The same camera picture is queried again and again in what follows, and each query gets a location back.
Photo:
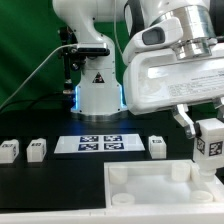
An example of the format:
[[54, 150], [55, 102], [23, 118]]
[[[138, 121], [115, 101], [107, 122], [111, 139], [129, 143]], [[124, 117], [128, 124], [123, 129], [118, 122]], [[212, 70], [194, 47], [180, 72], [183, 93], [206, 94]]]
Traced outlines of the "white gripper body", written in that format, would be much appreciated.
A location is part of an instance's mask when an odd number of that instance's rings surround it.
[[129, 111], [145, 114], [224, 96], [224, 44], [211, 51], [211, 56], [187, 60], [178, 60], [171, 49], [138, 54], [123, 76]]

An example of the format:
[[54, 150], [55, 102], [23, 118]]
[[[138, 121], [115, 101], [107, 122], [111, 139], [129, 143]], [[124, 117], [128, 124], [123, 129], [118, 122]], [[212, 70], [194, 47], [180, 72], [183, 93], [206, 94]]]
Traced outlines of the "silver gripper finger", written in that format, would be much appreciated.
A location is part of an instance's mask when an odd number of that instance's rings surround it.
[[192, 139], [196, 136], [194, 122], [187, 114], [188, 106], [186, 104], [175, 105], [172, 109], [174, 119], [184, 128], [186, 137]]
[[214, 108], [218, 111], [217, 117], [224, 119], [224, 97], [215, 98], [213, 100]]

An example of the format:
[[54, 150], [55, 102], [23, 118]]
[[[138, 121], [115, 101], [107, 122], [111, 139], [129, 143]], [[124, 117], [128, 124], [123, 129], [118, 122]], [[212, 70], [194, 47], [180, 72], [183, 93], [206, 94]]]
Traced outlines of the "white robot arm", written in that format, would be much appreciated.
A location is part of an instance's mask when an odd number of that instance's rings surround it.
[[188, 132], [189, 105], [212, 102], [224, 119], [224, 43], [211, 20], [215, 0], [53, 0], [77, 42], [75, 62], [87, 74], [112, 72], [115, 45], [95, 22], [124, 20], [130, 40], [122, 58], [125, 102], [135, 114], [176, 111]]

